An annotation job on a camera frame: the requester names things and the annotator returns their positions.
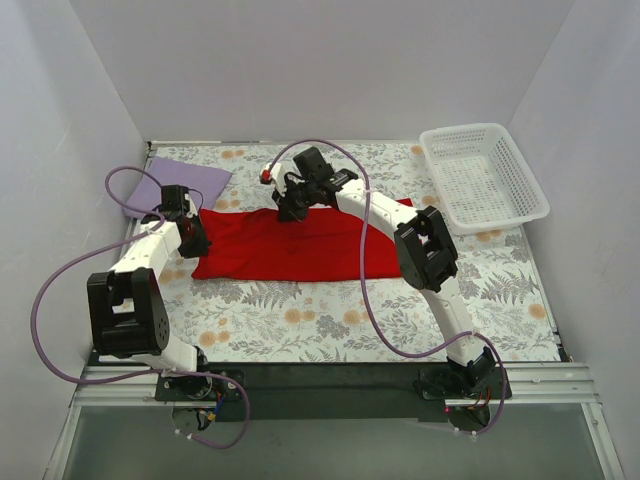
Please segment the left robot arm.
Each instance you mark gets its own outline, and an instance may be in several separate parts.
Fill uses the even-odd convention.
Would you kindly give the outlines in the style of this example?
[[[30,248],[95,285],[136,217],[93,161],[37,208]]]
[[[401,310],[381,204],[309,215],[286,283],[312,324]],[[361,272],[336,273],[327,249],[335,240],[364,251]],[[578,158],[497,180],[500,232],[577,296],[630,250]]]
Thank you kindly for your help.
[[[178,377],[178,387],[193,400],[205,398],[213,386],[203,369],[206,357],[171,333],[159,277],[175,253],[185,259],[208,255],[211,242],[187,187],[161,188],[158,212],[140,225],[143,237],[107,272],[87,281],[94,348],[98,354],[131,359]]]

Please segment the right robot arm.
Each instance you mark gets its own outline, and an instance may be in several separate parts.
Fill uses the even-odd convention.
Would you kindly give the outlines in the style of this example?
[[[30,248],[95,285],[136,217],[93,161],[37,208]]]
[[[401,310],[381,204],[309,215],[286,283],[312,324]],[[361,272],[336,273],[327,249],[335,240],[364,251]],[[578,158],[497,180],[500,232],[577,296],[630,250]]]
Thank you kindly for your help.
[[[451,370],[444,390],[475,397],[488,391],[489,378],[501,375],[501,394],[507,392],[504,365],[491,341],[470,318],[457,280],[458,252],[442,214],[434,207],[417,210],[372,189],[364,167],[336,171],[312,146],[294,158],[296,173],[276,161],[267,164],[260,181],[274,188],[272,195],[283,221],[302,221],[314,205],[334,208],[363,223],[360,240],[374,227],[395,245],[403,279],[427,301],[444,338],[441,350]]]

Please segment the white plastic basket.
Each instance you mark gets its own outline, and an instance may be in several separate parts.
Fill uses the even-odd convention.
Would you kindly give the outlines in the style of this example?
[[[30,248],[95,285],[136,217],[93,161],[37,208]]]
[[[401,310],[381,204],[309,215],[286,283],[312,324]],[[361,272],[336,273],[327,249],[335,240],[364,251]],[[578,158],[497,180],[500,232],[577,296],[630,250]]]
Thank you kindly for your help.
[[[550,213],[539,183],[504,126],[438,128],[422,132],[419,142],[455,234],[511,229]]]

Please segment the red t-shirt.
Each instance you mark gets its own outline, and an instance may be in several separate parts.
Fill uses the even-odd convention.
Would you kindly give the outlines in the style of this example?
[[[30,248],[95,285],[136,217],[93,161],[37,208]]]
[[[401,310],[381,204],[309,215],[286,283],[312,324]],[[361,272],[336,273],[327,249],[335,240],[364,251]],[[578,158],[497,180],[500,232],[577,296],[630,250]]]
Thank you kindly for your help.
[[[303,222],[280,222],[278,212],[204,210],[212,245],[195,280],[337,282],[357,280],[362,221],[332,208],[313,208]]]

